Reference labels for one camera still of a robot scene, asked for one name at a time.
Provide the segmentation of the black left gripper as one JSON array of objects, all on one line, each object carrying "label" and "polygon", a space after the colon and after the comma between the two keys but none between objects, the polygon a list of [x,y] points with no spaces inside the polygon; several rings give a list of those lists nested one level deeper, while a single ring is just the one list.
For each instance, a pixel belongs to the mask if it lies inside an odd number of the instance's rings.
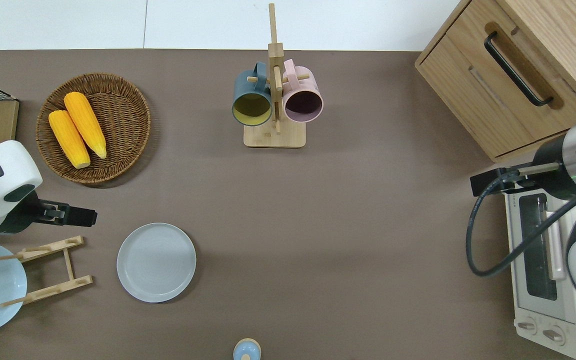
[{"label": "black left gripper", "polygon": [[18,234],[33,223],[67,225],[70,210],[68,203],[41,199],[36,191],[31,191],[4,217],[0,235]]}]

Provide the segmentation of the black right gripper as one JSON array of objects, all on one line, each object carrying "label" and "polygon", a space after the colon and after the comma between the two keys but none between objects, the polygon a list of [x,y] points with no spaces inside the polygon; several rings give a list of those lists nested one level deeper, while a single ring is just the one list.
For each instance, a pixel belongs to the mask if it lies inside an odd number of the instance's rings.
[{"label": "black right gripper", "polygon": [[535,191],[537,183],[531,180],[528,175],[519,174],[519,170],[511,167],[503,167],[502,182],[500,183],[501,193],[522,193]]}]

